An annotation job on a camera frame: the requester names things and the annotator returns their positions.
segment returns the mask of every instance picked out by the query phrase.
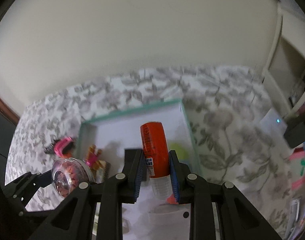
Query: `orange bottle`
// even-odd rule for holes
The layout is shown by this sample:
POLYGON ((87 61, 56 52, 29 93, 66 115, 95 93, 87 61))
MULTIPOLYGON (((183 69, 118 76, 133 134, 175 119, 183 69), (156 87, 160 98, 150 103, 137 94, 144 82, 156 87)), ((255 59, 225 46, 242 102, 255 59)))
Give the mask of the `orange bottle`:
POLYGON ((164 128, 161 122, 148 122, 140 127, 140 132, 153 194, 166 199, 172 194, 172 187, 164 128))

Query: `table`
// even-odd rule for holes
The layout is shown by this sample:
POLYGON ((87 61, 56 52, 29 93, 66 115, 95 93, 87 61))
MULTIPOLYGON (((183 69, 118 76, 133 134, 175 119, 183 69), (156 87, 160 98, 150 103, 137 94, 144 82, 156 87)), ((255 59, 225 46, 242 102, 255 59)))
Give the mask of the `table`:
MULTIPOLYGON (((143 69, 97 78, 50 94, 28 106, 10 146, 5 183, 51 169, 53 139, 77 136, 81 122, 111 111, 182 98, 200 155, 202 176, 233 182, 282 235, 291 198, 289 163, 256 124, 271 101, 252 69, 241 66, 143 69)), ((41 188, 28 211, 55 208, 52 185, 41 188)))

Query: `wall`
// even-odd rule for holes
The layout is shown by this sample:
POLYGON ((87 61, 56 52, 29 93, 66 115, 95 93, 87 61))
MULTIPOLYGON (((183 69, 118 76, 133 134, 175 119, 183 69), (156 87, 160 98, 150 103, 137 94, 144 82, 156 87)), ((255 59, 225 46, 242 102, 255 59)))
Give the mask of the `wall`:
POLYGON ((16 0, 0 23, 0 97, 18 114, 48 93, 146 66, 260 69, 277 0, 16 0))

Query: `clear plastic container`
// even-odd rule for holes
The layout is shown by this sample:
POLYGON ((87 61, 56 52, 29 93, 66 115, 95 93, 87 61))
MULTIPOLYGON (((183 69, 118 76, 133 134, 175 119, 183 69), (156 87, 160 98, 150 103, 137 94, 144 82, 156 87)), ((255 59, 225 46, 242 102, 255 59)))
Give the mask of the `clear plastic container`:
POLYGON ((67 197, 81 182, 93 182, 94 175, 81 160, 60 158, 51 170, 53 186, 62 197, 67 197))
POLYGON ((167 199, 172 194, 170 175, 160 178, 150 178, 152 192, 155 198, 167 199))

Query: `gray floral pattern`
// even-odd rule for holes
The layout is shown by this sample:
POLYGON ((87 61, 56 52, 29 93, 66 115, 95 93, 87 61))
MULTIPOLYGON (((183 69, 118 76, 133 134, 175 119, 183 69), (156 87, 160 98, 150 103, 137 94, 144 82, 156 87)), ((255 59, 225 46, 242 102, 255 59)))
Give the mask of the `gray floral pattern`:
MULTIPOLYGON (((26 108, 14 133, 5 183, 51 169, 53 139, 77 136, 81 122, 111 111, 182 98, 200 156, 203 177, 233 182, 282 234, 290 200, 289 165, 278 146, 256 127, 271 101, 254 72, 241 66, 204 65, 145 69, 98 78, 48 95, 26 108)), ((38 190, 27 210, 55 208, 51 185, 38 190)))

